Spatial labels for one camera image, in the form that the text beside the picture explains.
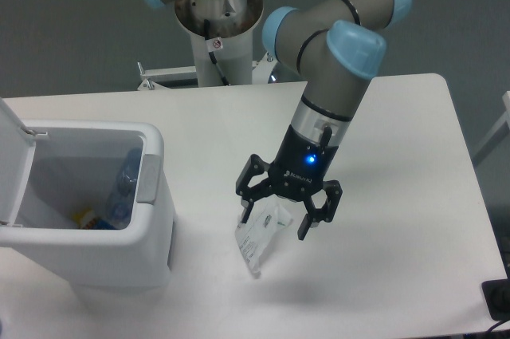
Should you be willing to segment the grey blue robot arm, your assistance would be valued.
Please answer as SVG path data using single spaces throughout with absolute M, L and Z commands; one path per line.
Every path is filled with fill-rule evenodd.
M 275 159 L 250 156 L 236 182 L 247 222 L 256 201 L 277 195 L 302 202 L 298 230 L 333 220 L 343 193 L 327 170 L 386 52 L 380 30 L 401 21 L 412 0 L 326 0 L 310 10 L 281 7 L 264 17 L 262 0 L 144 0 L 172 5 L 190 35 L 198 84 L 253 80 L 255 26 L 271 57 L 299 74 L 305 90 Z

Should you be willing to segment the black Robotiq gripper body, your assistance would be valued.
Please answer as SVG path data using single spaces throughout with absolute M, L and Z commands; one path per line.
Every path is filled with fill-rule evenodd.
M 339 182 L 324 179 L 338 150 L 329 144 L 331 138 L 332 128 L 329 126 L 323 128 L 317 142 L 288 127 L 276 158 L 269 165 L 273 193 L 297 202 L 305 202 L 319 191 L 337 196 Z

